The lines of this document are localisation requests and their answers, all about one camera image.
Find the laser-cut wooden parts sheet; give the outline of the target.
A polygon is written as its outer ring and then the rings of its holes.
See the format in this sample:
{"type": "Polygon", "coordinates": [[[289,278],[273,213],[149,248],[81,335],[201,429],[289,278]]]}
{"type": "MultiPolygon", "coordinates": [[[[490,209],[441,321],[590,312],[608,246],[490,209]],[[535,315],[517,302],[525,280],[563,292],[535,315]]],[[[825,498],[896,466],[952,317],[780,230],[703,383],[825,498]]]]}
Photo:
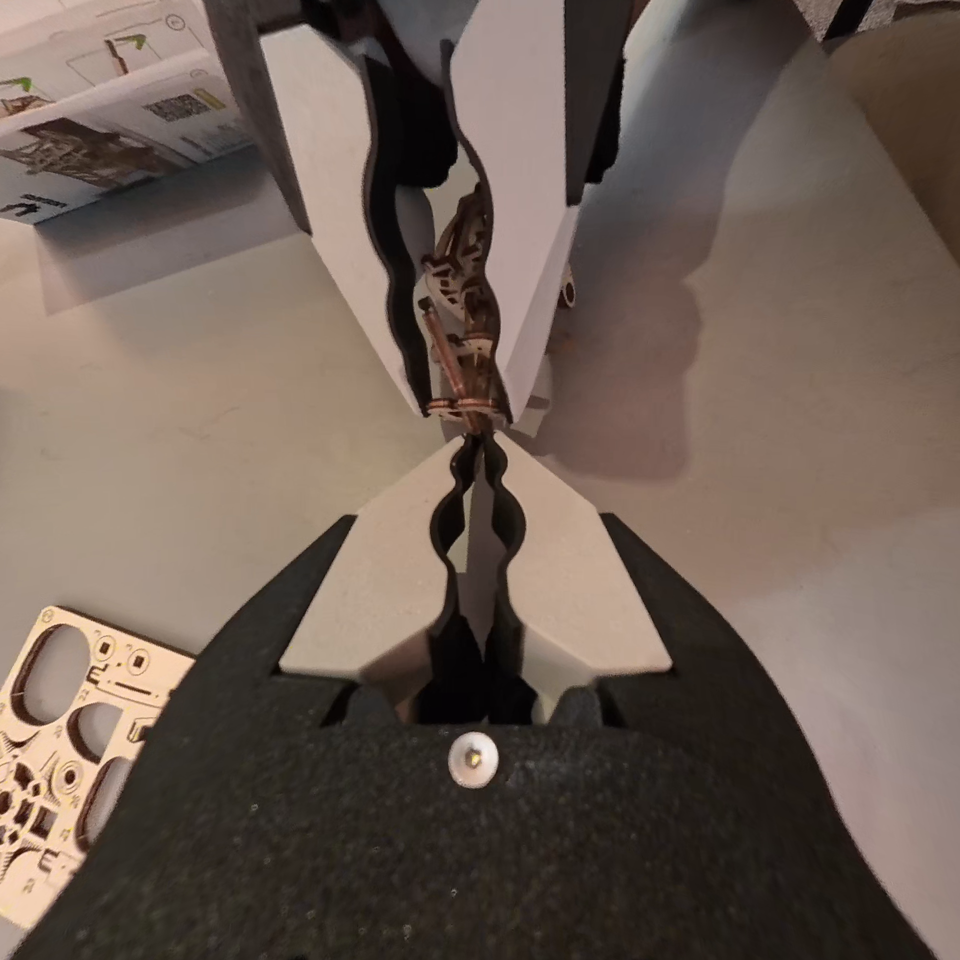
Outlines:
{"type": "Polygon", "coordinates": [[[94,844],[94,808],[113,770],[137,762],[191,654],[63,606],[45,606],[1,694],[1,914],[31,930],[94,844]],[[52,719],[27,703],[42,653],[61,630],[85,649],[77,691],[52,719]]]}

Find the wooden gear model assembly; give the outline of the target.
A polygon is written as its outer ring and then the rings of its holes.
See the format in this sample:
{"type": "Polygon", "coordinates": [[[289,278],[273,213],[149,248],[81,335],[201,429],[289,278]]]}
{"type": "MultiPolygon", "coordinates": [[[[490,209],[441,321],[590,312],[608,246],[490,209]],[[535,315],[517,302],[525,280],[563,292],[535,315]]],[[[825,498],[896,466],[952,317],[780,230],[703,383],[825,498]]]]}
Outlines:
{"type": "Polygon", "coordinates": [[[436,246],[422,258],[415,309],[427,349],[427,416],[477,434],[504,428],[534,439],[555,401],[558,320],[577,303],[570,266],[579,210],[566,210],[534,281],[519,297],[487,280],[493,214],[480,184],[458,201],[436,246]]]}

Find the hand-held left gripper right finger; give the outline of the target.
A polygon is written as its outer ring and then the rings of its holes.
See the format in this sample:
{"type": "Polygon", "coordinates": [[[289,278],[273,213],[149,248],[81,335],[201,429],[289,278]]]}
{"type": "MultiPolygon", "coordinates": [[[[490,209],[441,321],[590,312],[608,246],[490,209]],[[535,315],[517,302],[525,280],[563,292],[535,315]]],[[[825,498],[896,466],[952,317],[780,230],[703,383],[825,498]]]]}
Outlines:
{"type": "Polygon", "coordinates": [[[485,662],[495,724],[549,722],[598,681],[673,660],[594,505],[505,434],[484,443],[496,566],[485,662]]]}

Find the white instruction booklet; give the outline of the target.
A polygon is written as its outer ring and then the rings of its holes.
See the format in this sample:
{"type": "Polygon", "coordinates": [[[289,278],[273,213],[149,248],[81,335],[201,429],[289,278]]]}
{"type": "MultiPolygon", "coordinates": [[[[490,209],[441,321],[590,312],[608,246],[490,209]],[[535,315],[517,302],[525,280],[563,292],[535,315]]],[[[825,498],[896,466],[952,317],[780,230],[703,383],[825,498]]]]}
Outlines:
{"type": "Polygon", "coordinates": [[[203,2],[2,2],[1,217],[34,226],[252,145],[203,2]]]}

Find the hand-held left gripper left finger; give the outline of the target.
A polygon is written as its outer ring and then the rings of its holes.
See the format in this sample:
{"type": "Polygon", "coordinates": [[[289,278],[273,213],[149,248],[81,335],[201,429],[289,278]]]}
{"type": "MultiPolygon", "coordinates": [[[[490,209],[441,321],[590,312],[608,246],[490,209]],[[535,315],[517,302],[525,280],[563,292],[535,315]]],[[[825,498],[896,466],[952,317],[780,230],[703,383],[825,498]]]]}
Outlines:
{"type": "Polygon", "coordinates": [[[351,518],[281,673],[373,687],[425,722],[482,718],[482,654],[450,560],[481,450],[451,439],[351,518]]]}

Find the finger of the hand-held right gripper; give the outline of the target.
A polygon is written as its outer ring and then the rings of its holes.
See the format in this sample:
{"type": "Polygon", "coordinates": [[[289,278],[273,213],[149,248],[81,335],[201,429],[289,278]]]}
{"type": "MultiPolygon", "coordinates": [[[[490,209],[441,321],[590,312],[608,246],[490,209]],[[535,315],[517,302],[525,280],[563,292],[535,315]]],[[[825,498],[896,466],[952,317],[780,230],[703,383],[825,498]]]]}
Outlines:
{"type": "Polygon", "coordinates": [[[260,47],[313,245],[404,401],[425,415],[433,391],[397,207],[392,72],[306,23],[262,35],[260,47]]]}
{"type": "Polygon", "coordinates": [[[579,214],[568,205],[565,4],[481,1],[450,58],[453,107],[491,204],[495,366],[518,422],[534,394],[579,214]]]}

